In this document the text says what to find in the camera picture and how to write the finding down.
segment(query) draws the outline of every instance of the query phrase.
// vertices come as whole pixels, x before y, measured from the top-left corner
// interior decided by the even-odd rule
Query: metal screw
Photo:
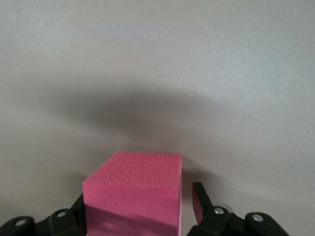
[[[65,211],[61,211],[57,214],[58,218],[63,217],[63,216],[65,216]]]
[[[258,214],[252,215],[252,218],[253,218],[255,221],[257,221],[257,222],[261,222],[261,221],[264,220],[264,218],[262,218],[262,216],[261,216],[261,215],[258,215]]]
[[[15,226],[21,226],[26,223],[26,220],[19,220],[18,222],[15,223]]]
[[[220,207],[216,207],[215,208],[215,213],[217,215],[222,215],[222,214],[224,214],[224,210],[222,208],[220,208]]]

